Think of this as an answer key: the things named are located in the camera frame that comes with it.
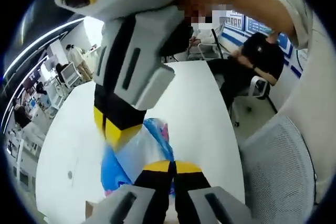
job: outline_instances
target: poster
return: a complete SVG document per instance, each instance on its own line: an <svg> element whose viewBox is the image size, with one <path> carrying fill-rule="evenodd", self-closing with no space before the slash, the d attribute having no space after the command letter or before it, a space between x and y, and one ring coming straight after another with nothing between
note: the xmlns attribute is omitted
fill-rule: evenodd
<svg viewBox="0 0 336 224"><path fill-rule="evenodd" d="M244 31L244 18L245 16L243 14L235 12L234 10L228 10L226 11L224 23L226 27Z"/></svg>

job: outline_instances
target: blue plastic bag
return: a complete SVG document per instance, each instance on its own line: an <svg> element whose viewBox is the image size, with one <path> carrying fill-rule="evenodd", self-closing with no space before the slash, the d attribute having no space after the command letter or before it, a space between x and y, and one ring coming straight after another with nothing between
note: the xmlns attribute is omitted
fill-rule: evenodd
<svg viewBox="0 0 336 224"><path fill-rule="evenodd" d="M101 183L106 194L123 184L133 184L146 164L160 160L174 161L167 124L160 119L146 119L140 132L122 150L115 153L106 146L101 163Z"/></svg>

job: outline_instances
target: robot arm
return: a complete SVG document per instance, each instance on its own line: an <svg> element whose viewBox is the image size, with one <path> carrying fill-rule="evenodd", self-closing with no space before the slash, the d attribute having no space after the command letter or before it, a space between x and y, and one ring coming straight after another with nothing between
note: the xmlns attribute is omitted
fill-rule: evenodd
<svg viewBox="0 0 336 224"><path fill-rule="evenodd" d="M135 185L123 185L100 202L83 224L163 223L172 179L180 224L258 223L247 206L222 188L210 187L194 164L159 161L146 166Z"/></svg>
<svg viewBox="0 0 336 224"><path fill-rule="evenodd" d="M174 78L162 56L185 51L190 27L173 0L55 0L105 22L94 73L95 122L115 151L142 126Z"/></svg>

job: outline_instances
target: round table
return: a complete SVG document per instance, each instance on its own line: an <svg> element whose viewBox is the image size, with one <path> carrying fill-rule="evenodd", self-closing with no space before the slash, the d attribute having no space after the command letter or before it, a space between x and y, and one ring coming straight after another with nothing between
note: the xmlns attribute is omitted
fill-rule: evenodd
<svg viewBox="0 0 336 224"><path fill-rule="evenodd" d="M175 78L147 111L168 123L175 159L197 164L211 186L245 202L242 165L225 103L204 61L168 63ZM51 223L85 220L85 201L105 198L100 182L104 139L93 118L95 83L76 87L55 116L36 172L36 203Z"/></svg>

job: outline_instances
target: computer monitor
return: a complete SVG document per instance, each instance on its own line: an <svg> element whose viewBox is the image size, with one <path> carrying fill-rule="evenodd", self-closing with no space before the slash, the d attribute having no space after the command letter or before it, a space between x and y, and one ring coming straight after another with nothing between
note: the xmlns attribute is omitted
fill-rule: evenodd
<svg viewBox="0 0 336 224"><path fill-rule="evenodd" d="M74 73L75 73L75 68L72 64L69 64L63 71L62 75L64 79L69 79Z"/></svg>

